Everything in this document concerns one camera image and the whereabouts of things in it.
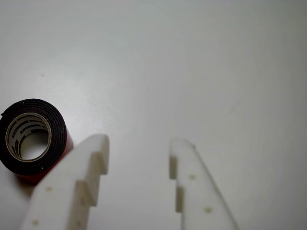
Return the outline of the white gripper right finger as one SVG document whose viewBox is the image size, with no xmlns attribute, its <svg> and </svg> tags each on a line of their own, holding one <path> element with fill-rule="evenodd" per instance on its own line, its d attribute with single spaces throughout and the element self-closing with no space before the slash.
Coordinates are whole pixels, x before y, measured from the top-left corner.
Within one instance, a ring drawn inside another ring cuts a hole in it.
<svg viewBox="0 0 307 230">
<path fill-rule="evenodd" d="M 176 212 L 183 230 L 237 230 L 238 223 L 196 146 L 170 141 L 169 177 L 176 181 Z"/>
</svg>

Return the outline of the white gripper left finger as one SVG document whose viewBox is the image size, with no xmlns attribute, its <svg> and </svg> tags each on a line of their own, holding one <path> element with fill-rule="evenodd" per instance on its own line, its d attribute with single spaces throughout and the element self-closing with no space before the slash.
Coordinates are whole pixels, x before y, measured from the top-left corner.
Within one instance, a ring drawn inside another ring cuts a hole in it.
<svg viewBox="0 0 307 230">
<path fill-rule="evenodd" d="M 23 230 L 85 230 L 108 173 L 109 137 L 94 134 L 68 153 L 36 185 Z"/>
</svg>

